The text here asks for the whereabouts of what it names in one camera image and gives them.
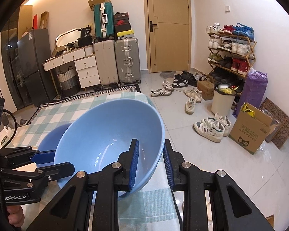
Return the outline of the person's left hand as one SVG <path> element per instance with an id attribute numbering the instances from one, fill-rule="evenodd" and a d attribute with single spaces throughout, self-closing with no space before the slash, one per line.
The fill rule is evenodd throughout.
<path id="1" fill-rule="evenodd" d="M 23 209 L 20 205 L 7 206 L 8 220 L 14 227 L 22 227 L 24 223 Z"/>

